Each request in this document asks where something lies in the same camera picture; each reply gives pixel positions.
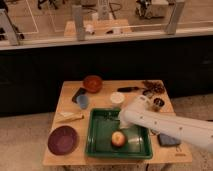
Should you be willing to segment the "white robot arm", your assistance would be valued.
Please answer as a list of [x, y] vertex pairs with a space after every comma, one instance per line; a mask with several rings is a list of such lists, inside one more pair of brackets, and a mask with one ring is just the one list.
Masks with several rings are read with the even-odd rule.
[[120, 128], [143, 126], [213, 153], [213, 122], [160, 114], [151, 111], [151, 106], [144, 95], [134, 98], [119, 112]]

